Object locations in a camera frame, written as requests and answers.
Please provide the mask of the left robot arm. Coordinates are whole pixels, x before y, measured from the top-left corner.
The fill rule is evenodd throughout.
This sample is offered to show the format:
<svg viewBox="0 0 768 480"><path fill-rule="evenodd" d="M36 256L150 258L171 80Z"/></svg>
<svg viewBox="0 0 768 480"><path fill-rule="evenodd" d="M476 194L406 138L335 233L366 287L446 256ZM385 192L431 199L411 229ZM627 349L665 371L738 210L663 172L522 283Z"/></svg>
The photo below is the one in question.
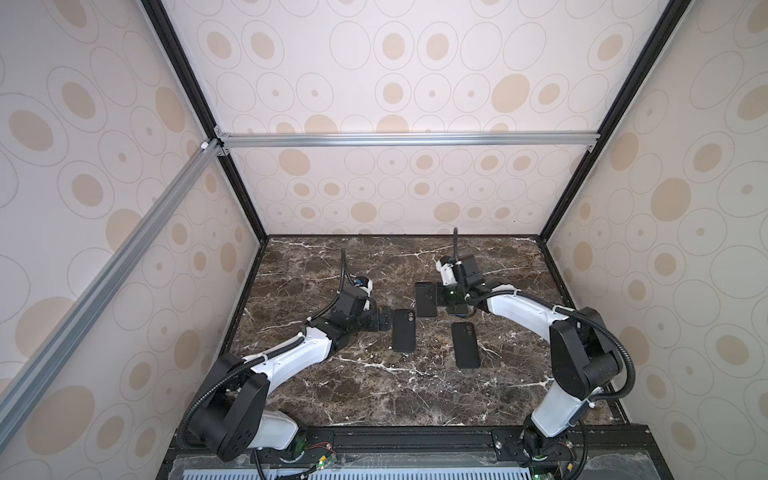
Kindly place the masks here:
<svg viewBox="0 0 768 480"><path fill-rule="evenodd" d="M358 334L391 330L394 318L394 310L377 306L372 280L350 274L346 251L341 250L332 300L279 345L246 357L219 357L182 415L177 444L185 451L213 453L222 461L258 449L299 456L306 445L304 428L283 412L269 411L270 394L308 367L330 359Z"/></svg>

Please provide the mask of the black phone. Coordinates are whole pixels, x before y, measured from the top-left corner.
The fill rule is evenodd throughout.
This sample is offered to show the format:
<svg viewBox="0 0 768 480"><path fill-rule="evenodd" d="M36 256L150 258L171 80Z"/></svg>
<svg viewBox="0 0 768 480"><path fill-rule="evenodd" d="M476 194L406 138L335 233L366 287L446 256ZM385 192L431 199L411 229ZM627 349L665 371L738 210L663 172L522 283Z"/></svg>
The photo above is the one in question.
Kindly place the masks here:
<svg viewBox="0 0 768 480"><path fill-rule="evenodd" d="M416 316L419 318L435 318L438 315L436 284L434 282L417 282L414 290Z"/></svg>

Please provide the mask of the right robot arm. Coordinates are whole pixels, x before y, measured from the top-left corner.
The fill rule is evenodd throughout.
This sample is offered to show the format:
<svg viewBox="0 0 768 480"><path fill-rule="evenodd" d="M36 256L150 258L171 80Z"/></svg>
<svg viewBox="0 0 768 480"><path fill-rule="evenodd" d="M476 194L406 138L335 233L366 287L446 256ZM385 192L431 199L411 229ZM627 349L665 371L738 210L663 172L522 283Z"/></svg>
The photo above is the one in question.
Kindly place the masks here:
<svg viewBox="0 0 768 480"><path fill-rule="evenodd" d="M586 464L588 443L582 417L593 404L619 400L632 392L637 378L629 350L594 309L576 310L540 299L511 284L485 277L472 255L459 254L458 230L452 254L436 262L442 285L437 305L457 318L479 311L503 317L537 334L550 348L553 383L542 402L524 421L514 446L502 442L520 464L548 461L578 426L582 454L572 477Z"/></svg>

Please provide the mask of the blue phone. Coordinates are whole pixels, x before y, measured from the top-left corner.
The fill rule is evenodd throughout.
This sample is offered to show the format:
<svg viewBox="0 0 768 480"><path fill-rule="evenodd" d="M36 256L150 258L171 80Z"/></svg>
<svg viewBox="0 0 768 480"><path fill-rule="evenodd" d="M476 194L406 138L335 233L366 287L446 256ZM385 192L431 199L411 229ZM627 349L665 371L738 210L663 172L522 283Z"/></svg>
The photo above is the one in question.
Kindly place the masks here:
<svg viewBox="0 0 768 480"><path fill-rule="evenodd" d="M470 308L466 305L447 306L446 311L449 315L453 315L458 318L467 318L470 315Z"/></svg>

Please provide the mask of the black phone case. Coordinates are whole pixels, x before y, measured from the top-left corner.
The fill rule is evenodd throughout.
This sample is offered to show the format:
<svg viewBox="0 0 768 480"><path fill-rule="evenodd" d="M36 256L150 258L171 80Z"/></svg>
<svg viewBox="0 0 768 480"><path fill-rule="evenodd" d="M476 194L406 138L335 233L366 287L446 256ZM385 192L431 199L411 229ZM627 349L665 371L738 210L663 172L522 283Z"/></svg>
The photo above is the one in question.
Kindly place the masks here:
<svg viewBox="0 0 768 480"><path fill-rule="evenodd" d="M454 322L451 333L456 366L459 369L478 369L481 361L474 324Z"/></svg>
<svg viewBox="0 0 768 480"><path fill-rule="evenodd" d="M416 315L414 310L398 309L392 320L392 349L411 354L416 349Z"/></svg>

